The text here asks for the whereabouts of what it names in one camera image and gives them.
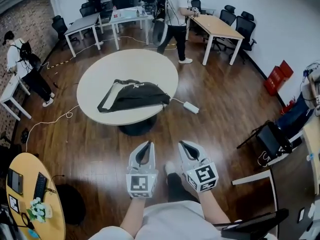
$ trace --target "white sneaker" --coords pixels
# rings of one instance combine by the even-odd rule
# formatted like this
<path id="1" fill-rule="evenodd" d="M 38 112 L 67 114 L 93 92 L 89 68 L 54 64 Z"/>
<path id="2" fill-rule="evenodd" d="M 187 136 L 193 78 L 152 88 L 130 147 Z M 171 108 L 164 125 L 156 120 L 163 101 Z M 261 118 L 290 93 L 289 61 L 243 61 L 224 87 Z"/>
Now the white sneaker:
<path id="1" fill-rule="evenodd" d="M 168 161 L 166 162 L 165 166 L 164 166 L 164 170 L 166 175 L 168 176 L 169 174 L 174 174 L 176 172 L 176 168 L 173 162 Z"/>
<path id="2" fill-rule="evenodd" d="M 192 58 L 185 58 L 184 60 L 179 60 L 180 64 L 190 64 L 192 62 L 193 62 Z"/>
<path id="3" fill-rule="evenodd" d="M 54 99 L 53 98 L 50 98 L 49 101 L 45 101 L 42 106 L 44 108 L 48 107 L 49 105 L 51 105 L 52 103 L 54 103 Z"/>

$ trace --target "woman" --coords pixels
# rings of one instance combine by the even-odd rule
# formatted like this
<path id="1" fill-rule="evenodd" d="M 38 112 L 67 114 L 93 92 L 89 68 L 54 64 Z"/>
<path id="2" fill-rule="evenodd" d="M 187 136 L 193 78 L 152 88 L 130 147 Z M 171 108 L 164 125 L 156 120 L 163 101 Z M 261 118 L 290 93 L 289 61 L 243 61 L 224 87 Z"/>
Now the woman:
<path id="1" fill-rule="evenodd" d="M 55 94 L 51 91 L 47 82 L 43 79 L 36 68 L 33 68 L 29 61 L 21 60 L 20 49 L 24 41 L 21 38 L 14 40 L 15 35 L 8 31 L 4 35 L 3 46 L 9 46 L 7 53 L 7 70 L 15 75 L 44 99 L 43 107 L 48 107 L 54 102 Z"/>

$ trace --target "person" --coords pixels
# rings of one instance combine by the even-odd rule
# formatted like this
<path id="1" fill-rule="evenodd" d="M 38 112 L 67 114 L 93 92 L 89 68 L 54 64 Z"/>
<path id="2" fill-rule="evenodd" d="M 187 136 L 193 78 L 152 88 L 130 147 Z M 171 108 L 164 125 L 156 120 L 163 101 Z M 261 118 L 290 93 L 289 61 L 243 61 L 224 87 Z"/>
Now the person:
<path id="1" fill-rule="evenodd" d="M 7 52 L 7 70 L 17 74 L 17 77 L 23 79 L 24 82 L 35 91 L 43 100 L 43 107 L 47 107 L 54 102 L 55 94 L 51 91 L 50 86 L 43 79 L 36 68 L 33 68 L 29 61 L 20 58 L 20 49 L 25 42 L 18 38 L 14 40 L 15 35 L 12 31 L 8 31 L 4 35 L 3 46 L 9 46 Z"/>
<path id="2" fill-rule="evenodd" d="M 179 55 L 179 63 L 192 63 L 191 58 L 186 58 L 186 35 L 187 24 L 186 17 L 199 17 L 200 13 L 188 10 L 188 0 L 166 0 L 165 5 L 165 23 L 168 30 L 164 42 L 157 48 L 159 54 L 164 54 L 167 45 L 172 37 L 176 40 L 176 47 Z"/>
<path id="3" fill-rule="evenodd" d="M 317 102 L 317 96 L 320 95 L 319 66 L 320 64 L 317 62 L 307 66 L 303 73 L 302 83 L 305 78 L 308 79 L 309 83 L 302 87 L 302 91 L 300 89 L 300 95 L 294 106 L 276 121 L 276 124 L 283 130 L 288 139 L 294 137 L 302 129 L 313 115 L 315 108 L 320 105 L 320 102 Z"/>
<path id="4" fill-rule="evenodd" d="M 145 208 L 146 199 L 133 198 L 120 227 L 103 228 L 89 240 L 219 240 L 213 224 L 230 223 L 210 190 L 199 200 L 185 190 L 172 162 L 165 165 L 168 203 Z"/>

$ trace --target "white shirt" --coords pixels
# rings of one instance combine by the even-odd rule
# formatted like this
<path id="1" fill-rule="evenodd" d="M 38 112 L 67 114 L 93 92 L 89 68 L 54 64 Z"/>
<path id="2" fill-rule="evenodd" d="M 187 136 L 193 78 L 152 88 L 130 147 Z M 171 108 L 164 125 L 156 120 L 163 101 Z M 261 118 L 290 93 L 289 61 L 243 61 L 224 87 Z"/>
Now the white shirt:
<path id="1" fill-rule="evenodd" d="M 221 233 L 204 219 L 201 205 L 193 201 L 161 203 L 144 209 L 142 227 L 135 240 L 221 240 Z M 103 228 L 89 240 L 133 240 L 124 229 Z"/>
<path id="2" fill-rule="evenodd" d="M 186 17 L 179 8 L 188 8 L 188 0 L 166 0 L 165 23 L 172 26 L 186 26 Z"/>
<path id="3" fill-rule="evenodd" d="M 12 45 L 15 45 L 19 48 L 21 48 L 22 43 L 24 43 L 25 41 L 23 41 L 21 38 L 15 40 L 13 42 Z M 30 63 L 28 61 L 21 61 L 20 58 L 20 50 L 15 47 L 15 46 L 10 46 L 8 53 L 7 53 L 7 68 L 8 70 L 10 68 L 13 68 L 14 66 L 16 66 L 17 69 L 17 74 L 19 75 L 20 78 L 23 78 L 26 76 L 26 74 L 28 74 L 31 70 L 32 70 L 32 66 L 30 65 Z"/>

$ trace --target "drawstring bag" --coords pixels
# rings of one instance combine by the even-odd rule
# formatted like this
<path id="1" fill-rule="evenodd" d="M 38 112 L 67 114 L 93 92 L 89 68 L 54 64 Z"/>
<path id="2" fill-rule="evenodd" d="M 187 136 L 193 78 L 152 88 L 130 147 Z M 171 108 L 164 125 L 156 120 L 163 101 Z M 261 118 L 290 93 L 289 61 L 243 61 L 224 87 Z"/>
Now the drawstring bag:
<path id="1" fill-rule="evenodd" d="M 115 84 L 127 85 L 117 94 L 110 109 L 103 108 Z M 151 82 L 114 80 L 110 90 L 104 96 L 97 109 L 100 113 L 110 113 L 121 110 L 131 110 L 143 107 L 168 105 L 170 96 Z"/>

